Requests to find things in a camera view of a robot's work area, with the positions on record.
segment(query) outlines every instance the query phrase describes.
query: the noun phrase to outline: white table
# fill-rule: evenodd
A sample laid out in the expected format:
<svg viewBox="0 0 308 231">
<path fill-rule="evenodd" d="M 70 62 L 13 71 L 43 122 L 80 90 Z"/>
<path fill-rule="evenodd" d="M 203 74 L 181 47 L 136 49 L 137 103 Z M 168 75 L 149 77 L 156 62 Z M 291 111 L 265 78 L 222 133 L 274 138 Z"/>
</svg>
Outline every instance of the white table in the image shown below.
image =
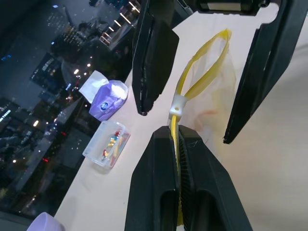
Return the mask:
<svg viewBox="0 0 308 231">
<path fill-rule="evenodd" d="M 55 216 L 65 226 L 66 231 L 124 230 L 132 172 L 152 133 L 167 124 L 174 90 L 187 62 L 212 36 L 229 28 L 232 31 L 230 51 L 239 79 L 255 29 L 261 22 L 272 21 L 277 9 L 271 5 L 262 9 L 257 17 L 245 19 L 238 15 L 195 13 L 178 25 L 174 31 L 180 37 L 180 43 L 172 73 L 163 93 L 146 117 L 137 113 L 130 84 L 131 74 L 129 75 L 128 100 L 111 120 L 127 126 L 131 137 L 115 167 L 108 174 L 85 159 Z M 298 46 L 305 44 L 308 46 L 308 20 L 304 24 Z M 291 64 L 256 115 L 232 145 L 228 146 L 226 156 L 222 159 L 254 230 L 291 230 L 290 227 L 295 227 L 292 230 L 301 230 L 308 227 L 308 202 L 305 196 L 308 195 L 307 64 L 306 62 L 306 65 L 299 65 L 302 69 L 297 73 L 301 78 L 295 77 L 299 67 Z M 301 89 L 296 88 L 299 81 L 303 86 Z M 283 83 L 287 85 L 280 91 L 278 88 L 283 86 Z M 284 102 L 279 101 L 281 95 L 284 96 Z M 292 97 L 295 95 L 302 97 L 298 107 L 290 105 L 290 100 L 294 99 Z M 284 108 L 284 103 L 292 108 Z M 306 124 L 291 122 L 291 115 L 296 116 L 296 111 L 299 111 L 300 118 L 305 118 L 303 115 L 306 115 Z M 279 124 L 276 123 L 277 117 L 280 117 Z M 300 129 L 301 132 L 296 133 L 292 139 L 282 135 L 283 128 L 291 132 Z M 278 138 L 275 138 L 275 129 L 279 132 Z"/>
</svg>

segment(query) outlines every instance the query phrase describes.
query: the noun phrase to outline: glass window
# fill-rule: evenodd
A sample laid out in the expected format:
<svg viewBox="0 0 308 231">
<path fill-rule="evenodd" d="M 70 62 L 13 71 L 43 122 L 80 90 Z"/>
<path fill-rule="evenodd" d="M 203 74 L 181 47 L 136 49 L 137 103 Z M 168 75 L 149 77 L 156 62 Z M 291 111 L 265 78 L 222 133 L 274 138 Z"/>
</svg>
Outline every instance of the glass window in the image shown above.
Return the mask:
<svg viewBox="0 0 308 231">
<path fill-rule="evenodd" d="M 137 0 L 0 3 L 0 211 L 55 215 L 100 122 L 79 93 L 97 70 L 125 81 Z"/>
</svg>

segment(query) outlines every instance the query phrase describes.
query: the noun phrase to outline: clear plastic box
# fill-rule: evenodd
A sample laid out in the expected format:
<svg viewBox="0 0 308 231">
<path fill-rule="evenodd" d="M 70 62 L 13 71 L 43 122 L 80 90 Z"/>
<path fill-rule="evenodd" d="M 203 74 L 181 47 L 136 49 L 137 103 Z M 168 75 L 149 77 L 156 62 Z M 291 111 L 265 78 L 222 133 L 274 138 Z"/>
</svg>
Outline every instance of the clear plastic box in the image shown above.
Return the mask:
<svg viewBox="0 0 308 231">
<path fill-rule="evenodd" d="M 124 125 L 103 121 L 83 155 L 105 169 L 112 169 L 129 137 L 130 134 Z"/>
</svg>

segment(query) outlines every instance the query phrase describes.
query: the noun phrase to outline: purple cup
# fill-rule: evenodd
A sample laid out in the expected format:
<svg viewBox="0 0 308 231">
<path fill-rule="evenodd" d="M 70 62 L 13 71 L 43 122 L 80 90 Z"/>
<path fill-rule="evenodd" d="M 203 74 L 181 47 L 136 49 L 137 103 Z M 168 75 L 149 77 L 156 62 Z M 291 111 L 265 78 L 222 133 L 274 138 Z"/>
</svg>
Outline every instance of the purple cup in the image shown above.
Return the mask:
<svg viewBox="0 0 308 231">
<path fill-rule="evenodd" d="M 48 213 L 41 213 L 31 223 L 27 231 L 63 231 L 61 224 Z"/>
</svg>

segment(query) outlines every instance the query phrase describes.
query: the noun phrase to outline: plastic container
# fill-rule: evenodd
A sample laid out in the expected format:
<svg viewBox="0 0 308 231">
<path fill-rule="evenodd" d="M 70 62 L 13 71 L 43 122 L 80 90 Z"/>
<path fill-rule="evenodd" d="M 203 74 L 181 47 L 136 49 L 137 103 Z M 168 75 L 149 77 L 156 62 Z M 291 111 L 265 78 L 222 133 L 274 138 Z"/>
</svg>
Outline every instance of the plastic container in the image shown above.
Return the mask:
<svg viewBox="0 0 308 231">
<path fill-rule="evenodd" d="M 60 223 L 48 213 L 41 213 L 31 223 L 27 231 L 64 231 Z"/>
<path fill-rule="evenodd" d="M 83 155 L 105 169 L 112 169 L 129 137 L 130 134 L 124 125 L 103 121 Z"/>
</svg>

